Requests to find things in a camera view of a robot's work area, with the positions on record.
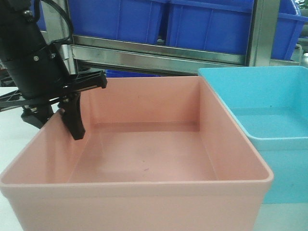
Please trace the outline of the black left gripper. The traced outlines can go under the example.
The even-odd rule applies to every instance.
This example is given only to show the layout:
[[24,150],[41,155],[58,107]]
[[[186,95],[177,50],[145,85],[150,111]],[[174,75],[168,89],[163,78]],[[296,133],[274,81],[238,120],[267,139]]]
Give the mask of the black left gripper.
[[41,129],[53,115],[51,104],[59,102],[64,125],[74,140],[81,140],[85,128],[81,118],[80,96],[82,91],[106,88],[103,71],[70,75],[28,70],[9,76],[0,72],[0,85],[18,89],[0,96],[0,110],[22,107],[21,119]]

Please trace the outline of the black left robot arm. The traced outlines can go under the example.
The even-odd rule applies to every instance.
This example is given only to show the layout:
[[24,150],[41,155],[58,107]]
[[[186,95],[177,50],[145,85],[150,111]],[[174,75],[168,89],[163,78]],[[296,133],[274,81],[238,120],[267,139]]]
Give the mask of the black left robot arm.
[[68,36],[47,43],[37,25],[38,0],[3,0],[0,3],[0,60],[17,90],[0,98],[0,109],[22,107],[21,118],[37,128],[52,117],[52,105],[62,110],[62,121],[75,140],[84,137],[80,94],[97,87],[106,88],[102,71],[70,74],[57,45],[73,35],[68,14],[48,1],[68,26]]

